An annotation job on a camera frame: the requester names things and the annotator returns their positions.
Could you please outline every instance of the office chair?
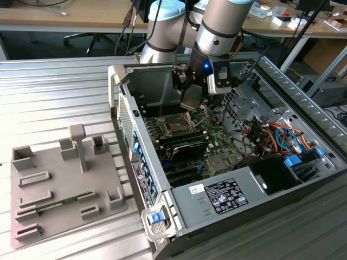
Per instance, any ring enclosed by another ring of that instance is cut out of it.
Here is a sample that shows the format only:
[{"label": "office chair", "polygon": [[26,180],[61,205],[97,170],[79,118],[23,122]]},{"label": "office chair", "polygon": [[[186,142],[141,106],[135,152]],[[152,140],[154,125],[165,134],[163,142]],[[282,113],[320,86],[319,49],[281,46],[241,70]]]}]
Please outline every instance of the office chair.
[{"label": "office chair", "polygon": [[108,36],[106,36],[106,34],[102,34],[102,33],[98,33],[98,32],[81,32],[79,34],[73,34],[73,35],[65,36],[63,43],[65,46],[69,46],[69,40],[87,37],[87,36],[93,36],[92,42],[90,43],[89,48],[87,49],[87,56],[89,56],[91,54],[91,51],[93,50],[95,43],[100,42],[101,39],[109,42],[113,46],[115,46],[117,44],[116,41],[114,41],[111,38],[109,38]]}]

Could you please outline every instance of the blue cable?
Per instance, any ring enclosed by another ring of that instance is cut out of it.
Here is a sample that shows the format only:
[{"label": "blue cable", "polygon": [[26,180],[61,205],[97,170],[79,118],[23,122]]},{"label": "blue cable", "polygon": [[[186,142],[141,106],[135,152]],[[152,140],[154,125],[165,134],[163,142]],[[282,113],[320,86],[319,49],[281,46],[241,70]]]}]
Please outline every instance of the blue cable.
[{"label": "blue cable", "polygon": [[288,132],[290,132],[290,133],[293,135],[293,137],[294,137],[294,139],[295,139],[295,141],[296,141],[298,147],[300,148],[300,150],[301,150],[302,152],[306,152],[305,147],[304,147],[302,144],[299,143],[299,140],[298,140],[297,136],[295,135],[295,133],[294,133],[292,130],[290,130],[289,128],[287,128],[287,127],[279,128],[279,129],[276,131],[276,142],[277,142],[277,144],[278,144],[280,147],[282,147],[283,149],[287,150],[287,151],[289,152],[289,154],[292,154],[292,152],[291,152],[287,147],[283,146],[283,145],[280,143],[280,141],[279,141],[278,133],[279,133],[279,131],[280,131],[281,129],[285,129],[285,130],[287,130]]}]

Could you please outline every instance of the motherboard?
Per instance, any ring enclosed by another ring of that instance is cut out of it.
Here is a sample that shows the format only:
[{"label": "motherboard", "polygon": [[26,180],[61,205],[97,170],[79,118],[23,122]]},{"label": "motherboard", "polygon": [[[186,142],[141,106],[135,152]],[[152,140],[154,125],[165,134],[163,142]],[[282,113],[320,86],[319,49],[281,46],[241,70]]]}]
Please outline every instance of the motherboard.
[{"label": "motherboard", "polygon": [[206,105],[196,111],[157,109],[158,116],[145,117],[145,125],[173,187],[231,171],[242,160],[220,114]]}]

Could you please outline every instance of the label sticker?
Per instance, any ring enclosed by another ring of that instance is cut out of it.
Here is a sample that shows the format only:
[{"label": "label sticker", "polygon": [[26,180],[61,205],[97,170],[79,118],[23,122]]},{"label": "label sticker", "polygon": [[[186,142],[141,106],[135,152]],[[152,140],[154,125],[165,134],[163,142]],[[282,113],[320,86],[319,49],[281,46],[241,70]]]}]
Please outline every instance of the label sticker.
[{"label": "label sticker", "polygon": [[199,192],[203,192],[204,191],[204,185],[203,184],[198,184],[192,187],[189,187],[190,193],[191,194],[197,194]]},{"label": "label sticker", "polygon": [[248,204],[234,178],[206,186],[205,191],[217,214],[223,214]]}]

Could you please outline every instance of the warning label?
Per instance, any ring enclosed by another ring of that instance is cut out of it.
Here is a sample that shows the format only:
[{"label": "warning label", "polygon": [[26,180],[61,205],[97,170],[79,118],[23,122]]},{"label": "warning label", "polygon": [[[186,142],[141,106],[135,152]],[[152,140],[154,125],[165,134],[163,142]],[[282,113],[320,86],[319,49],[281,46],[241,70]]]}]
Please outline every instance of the warning label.
[{"label": "warning label", "polygon": [[223,214],[248,204],[234,178],[205,187],[216,213]]}]

